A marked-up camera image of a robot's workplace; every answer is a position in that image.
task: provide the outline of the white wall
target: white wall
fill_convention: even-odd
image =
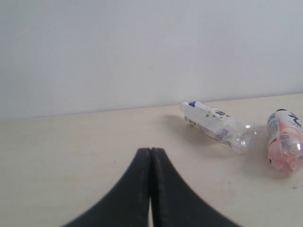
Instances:
[[[303,92],[301,0],[0,0],[0,119]]]

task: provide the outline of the white table surface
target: white table surface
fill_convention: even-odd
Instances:
[[[141,147],[165,148],[191,188],[244,227],[301,226],[303,170],[288,176],[270,166],[266,122],[278,108],[303,119],[303,94],[209,104],[256,125],[253,152],[223,147],[185,122],[178,106],[0,121],[0,226],[71,221],[112,188]]]

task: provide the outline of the clear plastic bottle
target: clear plastic bottle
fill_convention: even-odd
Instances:
[[[256,137],[257,132],[252,125],[243,124],[204,103],[182,103],[180,110],[186,121],[237,153],[246,152]]]
[[[287,173],[303,166],[303,139],[299,119],[292,112],[279,109],[267,121],[270,140],[267,157],[271,165]]]

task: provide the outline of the plastic bottle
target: plastic bottle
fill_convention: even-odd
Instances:
[[[182,103],[180,110],[186,121],[237,153],[246,152],[256,137],[257,132],[252,125],[243,124],[204,103]]]
[[[287,173],[296,173],[303,166],[302,128],[292,112],[279,109],[267,121],[270,140],[267,157],[271,165]]]

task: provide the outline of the pink plastic bottle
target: pink plastic bottle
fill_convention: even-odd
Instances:
[[[292,112],[279,109],[267,121],[270,140],[267,157],[271,165],[287,173],[303,167],[303,139],[299,119]]]

